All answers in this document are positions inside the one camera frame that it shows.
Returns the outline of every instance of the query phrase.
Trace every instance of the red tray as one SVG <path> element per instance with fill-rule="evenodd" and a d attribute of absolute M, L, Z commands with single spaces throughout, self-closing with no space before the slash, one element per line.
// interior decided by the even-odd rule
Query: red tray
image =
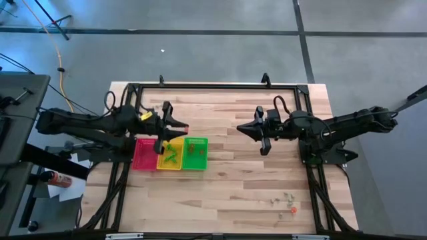
<path fill-rule="evenodd" d="M 138 139 L 133 154 L 132 169 L 155 171 L 159 155 L 154 152 L 155 139 Z"/>

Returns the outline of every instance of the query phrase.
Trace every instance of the spray can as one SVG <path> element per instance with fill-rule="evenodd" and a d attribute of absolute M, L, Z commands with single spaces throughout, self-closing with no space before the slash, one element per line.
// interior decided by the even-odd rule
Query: spray can
<path fill-rule="evenodd" d="M 48 185 L 64 188 L 71 186 L 73 183 L 73 179 L 70 176 L 55 171 L 46 171 L 40 174 L 40 180 Z"/>

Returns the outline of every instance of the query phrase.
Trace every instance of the wooden table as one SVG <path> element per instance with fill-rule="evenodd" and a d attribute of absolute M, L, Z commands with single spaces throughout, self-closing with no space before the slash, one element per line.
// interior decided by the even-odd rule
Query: wooden table
<path fill-rule="evenodd" d="M 110 90 L 117 99 L 126 84 L 111 84 Z M 314 115 L 331 117 L 326 86 L 313 84 L 309 89 Z M 288 108 L 296 109 L 294 94 L 286 90 L 144 89 L 145 107 L 170 101 L 173 117 L 189 124 L 189 136 L 209 139 L 208 168 L 131 170 L 120 231 L 314 233 L 307 175 L 297 141 L 272 141 L 270 154 L 262 157 L 260 142 L 255 143 L 236 130 L 237 125 L 253 120 L 257 105 L 272 109 L 276 95 L 286 100 Z M 104 200 L 110 171 L 111 163 L 102 163 L 90 174 L 81 224 Z M 325 165 L 325 173 L 332 203 L 357 229 L 345 175 L 334 165 Z M 293 207 L 297 207 L 297 213 L 290 212 L 286 193 L 295 197 Z M 321 203 L 319 206 L 326 226 L 324 207 Z"/>

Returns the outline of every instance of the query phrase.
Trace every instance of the plastic tray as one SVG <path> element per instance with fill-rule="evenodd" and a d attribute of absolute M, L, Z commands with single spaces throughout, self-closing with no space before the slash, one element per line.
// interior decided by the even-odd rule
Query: plastic tray
<path fill-rule="evenodd" d="M 175 162 L 167 158 L 174 154 L 173 151 L 170 151 L 167 146 L 171 145 L 175 151 L 176 156 L 174 157 Z M 157 161 L 157 169 L 161 170 L 181 170 L 182 168 L 182 150 L 184 146 L 184 139 L 178 137 L 172 139 L 170 142 L 164 141 L 163 146 L 165 147 L 165 152 L 162 155 L 159 155 L 159 160 Z"/>
<path fill-rule="evenodd" d="M 185 138 L 182 169 L 207 169 L 207 138 Z"/>
<path fill-rule="evenodd" d="M 155 139 L 138 139 L 133 154 L 132 169 L 155 171 L 159 155 L 154 152 Z"/>

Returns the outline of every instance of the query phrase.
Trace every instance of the concrete floor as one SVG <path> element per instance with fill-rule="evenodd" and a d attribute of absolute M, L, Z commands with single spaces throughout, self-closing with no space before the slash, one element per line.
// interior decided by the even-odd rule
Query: concrete floor
<path fill-rule="evenodd" d="M 34 2 L 28 2 L 48 23 Z M 51 0 L 42 4 L 55 19 L 72 14 L 73 19 L 63 23 L 68 27 L 297 29 L 291 0 Z M 425 1 L 300 0 L 300 7 L 306 31 L 427 31 Z M 6 6 L 6 10 L 18 18 L 3 12 L 0 22 L 5 26 L 37 26 L 20 1 L 16 6 Z M 276 83 L 307 83 L 299 38 L 293 36 L 70 37 L 65 41 L 54 35 L 66 69 L 66 92 L 70 99 L 98 113 L 103 111 L 103 95 L 112 81 L 157 81 L 160 74 L 166 81 L 258 82 L 262 73 L 268 72 Z M 308 37 L 307 42 L 314 79 L 327 85 L 335 115 L 374 105 L 393 108 L 426 84 L 425 38 Z M 0 45 L 3 54 L 36 73 L 49 74 L 51 84 L 58 87 L 57 56 L 46 35 L 2 33 Z M 7 63 L 1 62 L 1 66 L 6 71 L 17 70 Z M 50 89 L 43 106 L 67 108 Z M 33 132 L 29 142 L 39 147 L 58 146 L 66 139 L 71 138 Z M 348 144 L 357 149 L 357 141 Z M 363 154 L 349 164 L 348 173 L 360 229 L 393 234 Z M 32 219 L 40 222 L 40 232 L 70 229 L 78 204 L 40 200 Z M 11 234 L 24 232 L 14 227 Z"/>

